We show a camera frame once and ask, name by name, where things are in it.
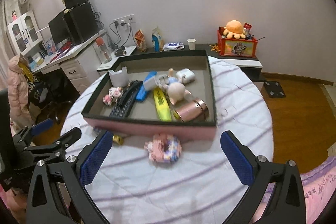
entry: blue pencil case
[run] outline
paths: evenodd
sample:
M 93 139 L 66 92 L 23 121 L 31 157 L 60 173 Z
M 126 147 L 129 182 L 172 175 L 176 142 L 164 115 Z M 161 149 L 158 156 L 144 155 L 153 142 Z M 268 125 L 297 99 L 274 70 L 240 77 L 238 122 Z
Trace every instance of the blue pencil case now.
M 150 71 L 149 74 L 146 76 L 144 82 L 147 81 L 149 78 L 152 78 L 155 75 L 157 75 L 156 71 Z M 144 88 L 144 86 L 142 84 L 142 86 L 141 86 L 138 94 L 135 97 L 135 100 L 137 102 L 143 102 L 146 99 L 147 94 L 148 94 L 148 91 L 145 90 L 145 88 Z

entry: gold object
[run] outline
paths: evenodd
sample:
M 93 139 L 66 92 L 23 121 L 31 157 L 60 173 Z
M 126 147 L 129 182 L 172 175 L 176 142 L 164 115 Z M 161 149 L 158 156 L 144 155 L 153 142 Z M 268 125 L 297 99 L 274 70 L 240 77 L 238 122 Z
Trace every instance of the gold object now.
M 218 44 L 216 43 L 216 44 L 208 44 L 208 46 L 210 46 L 211 47 L 211 51 L 216 51 L 216 52 L 220 52 L 220 49 L 219 49 L 219 46 L 218 46 Z
M 118 135 L 113 135 L 112 140 L 118 145 L 122 145 L 124 143 L 124 139 Z

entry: white paper cup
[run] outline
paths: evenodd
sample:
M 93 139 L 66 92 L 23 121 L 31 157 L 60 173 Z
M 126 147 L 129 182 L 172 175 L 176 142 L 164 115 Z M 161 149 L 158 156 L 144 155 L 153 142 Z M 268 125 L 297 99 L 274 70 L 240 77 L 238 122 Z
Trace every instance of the white paper cup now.
M 191 38 L 191 39 L 188 39 L 187 41 L 188 41 L 189 49 L 193 51 L 196 46 L 196 39 Z

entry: red storage box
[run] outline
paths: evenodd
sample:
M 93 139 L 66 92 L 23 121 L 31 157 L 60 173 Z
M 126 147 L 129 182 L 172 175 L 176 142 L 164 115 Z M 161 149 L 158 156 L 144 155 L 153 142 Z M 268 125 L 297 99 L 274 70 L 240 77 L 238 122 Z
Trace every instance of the red storage box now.
M 247 56 L 255 57 L 258 40 L 252 37 L 252 40 L 222 38 L 224 32 L 223 27 L 217 30 L 217 43 L 220 49 L 221 56 Z

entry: stuffed toy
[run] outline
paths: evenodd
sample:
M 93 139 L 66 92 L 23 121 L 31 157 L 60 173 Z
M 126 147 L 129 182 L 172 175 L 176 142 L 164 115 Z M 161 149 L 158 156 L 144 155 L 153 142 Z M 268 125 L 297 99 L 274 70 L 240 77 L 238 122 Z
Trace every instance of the stuffed toy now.
M 246 37 L 243 25 L 237 20 L 229 21 L 224 29 L 223 35 L 225 35 L 226 38 L 234 37 L 235 39 L 245 39 Z
M 112 87 L 109 89 L 109 94 L 105 95 L 103 97 L 103 102 L 107 106 L 111 106 L 112 103 L 115 103 L 117 99 L 122 96 L 123 94 L 123 88 L 122 87 Z
M 191 96 L 191 93 L 182 84 L 182 77 L 177 78 L 173 75 L 174 70 L 170 68 L 168 78 L 165 84 L 162 85 L 162 89 L 167 92 L 171 104 L 175 105 L 178 101 L 189 98 L 188 96 Z
M 13 21 L 14 21 L 14 20 L 17 20 L 17 15 L 16 15 L 16 12 L 15 12 L 15 11 L 12 12 L 12 18 L 13 18 Z

